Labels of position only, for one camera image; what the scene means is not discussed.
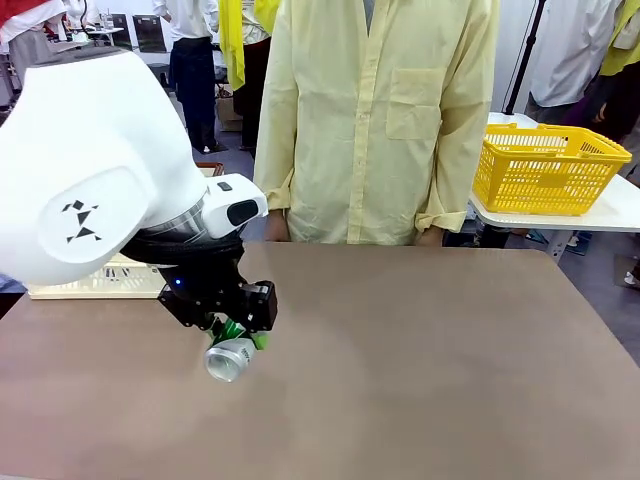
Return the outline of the person's right hand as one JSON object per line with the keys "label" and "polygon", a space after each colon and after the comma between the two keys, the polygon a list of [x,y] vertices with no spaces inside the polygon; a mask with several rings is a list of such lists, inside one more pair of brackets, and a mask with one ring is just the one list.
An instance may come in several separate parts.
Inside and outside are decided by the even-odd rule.
{"label": "person's right hand", "polygon": [[284,210],[271,210],[267,215],[264,239],[268,242],[289,242],[289,227]]}

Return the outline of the person's left hand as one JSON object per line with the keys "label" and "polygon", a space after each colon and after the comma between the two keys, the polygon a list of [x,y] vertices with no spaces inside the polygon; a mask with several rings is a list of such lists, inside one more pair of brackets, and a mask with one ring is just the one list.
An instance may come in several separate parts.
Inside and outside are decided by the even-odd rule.
{"label": "person's left hand", "polygon": [[428,248],[440,248],[443,238],[444,230],[436,226],[431,226],[416,238],[415,245]]}

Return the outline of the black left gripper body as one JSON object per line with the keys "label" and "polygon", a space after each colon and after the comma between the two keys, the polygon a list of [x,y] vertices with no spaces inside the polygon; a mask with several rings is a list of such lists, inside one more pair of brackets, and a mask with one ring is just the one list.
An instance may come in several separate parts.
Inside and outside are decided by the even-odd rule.
{"label": "black left gripper body", "polygon": [[239,272],[238,256],[197,256],[180,264],[158,264],[166,286],[159,303],[172,314],[199,309],[244,314],[246,280]]}

